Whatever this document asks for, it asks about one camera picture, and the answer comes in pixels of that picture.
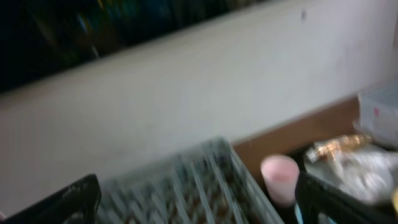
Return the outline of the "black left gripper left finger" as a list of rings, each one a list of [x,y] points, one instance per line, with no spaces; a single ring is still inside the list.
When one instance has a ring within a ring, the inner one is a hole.
[[[100,183],[89,174],[1,223],[95,223],[100,201]]]

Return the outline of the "pink cup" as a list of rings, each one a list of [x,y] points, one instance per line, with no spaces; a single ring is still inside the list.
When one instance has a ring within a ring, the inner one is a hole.
[[[271,200],[279,207],[292,206],[300,173],[298,164],[291,157],[272,154],[261,161],[260,170]]]

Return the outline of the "gold coffee sachet wrapper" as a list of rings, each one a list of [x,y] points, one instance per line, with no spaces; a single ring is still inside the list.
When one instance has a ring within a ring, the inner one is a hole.
[[[311,163],[324,158],[335,159],[338,153],[352,152],[372,142],[373,138],[366,134],[338,136],[326,141],[314,142],[313,146],[306,151],[304,157]]]

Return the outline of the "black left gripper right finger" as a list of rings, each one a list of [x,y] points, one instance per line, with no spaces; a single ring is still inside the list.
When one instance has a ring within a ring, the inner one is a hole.
[[[335,223],[397,223],[395,216],[365,205],[306,172],[301,172],[298,177],[295,198],[304,223],[318,223],[321,213]]]

